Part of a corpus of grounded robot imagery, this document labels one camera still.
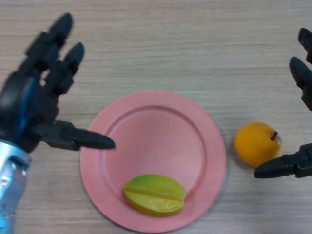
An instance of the orange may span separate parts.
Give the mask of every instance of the orange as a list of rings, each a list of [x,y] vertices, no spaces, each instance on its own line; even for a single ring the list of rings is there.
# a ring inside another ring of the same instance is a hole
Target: orange
[[[256,168],[279,156],[281,138],[270,125],[264,122],[250,122],[237,131],[234,147],[243,161]]]

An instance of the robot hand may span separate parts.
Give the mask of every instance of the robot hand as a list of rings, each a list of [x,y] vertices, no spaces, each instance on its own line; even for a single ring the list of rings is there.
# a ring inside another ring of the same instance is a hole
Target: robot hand
[[[82,43],[58,60],[73,19],[60,17],[48,32],[41,32],[26,51],[26,59],[12,72],[0,93],[0,233],[14,232],[15,213],[26,187],[29,153],[40,141],[51,147],[75,150],[80,147],[113,149],[107,136],[77,129],[56,120],[58,98],[74,83],[73,76],[84,55]],[[49,71],[41,85],[42,73]]]
[[[308,52],[306,61],[312,64],[312,32],[302,28],[298,40]],[[307,108],[312,111],[312,71],[298,58],[292,57],[290,64],[291,74],[297,86],[302,90],[301,99]],[[255,178],[275,178],[295,175],[297,178],[312,176],[312,143],[302,145],[293,155],[283,155],[268,161],[254,171]]]

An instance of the table surface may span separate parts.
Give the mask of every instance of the table surface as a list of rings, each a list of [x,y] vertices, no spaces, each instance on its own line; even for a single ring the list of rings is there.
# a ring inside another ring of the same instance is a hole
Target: table surface
[[[289,72],[297,41],[312,30],[311,0],[1,0],[1,82],[24,58],[39,31],[64,11],[86,56],[59,118],[87,128],[116,98],[167,89],[193,99],[223,134],[228,174],[222,195],[200,219],[176,234],[311,233],[312,180],[257,180],[234,154],[235,131],[248,121],[278,130],[283,152],[312,142],[312,115]],[[89,200],[79,153],[41,144],[32,154],[19,205],[18,234],[126,234]]]

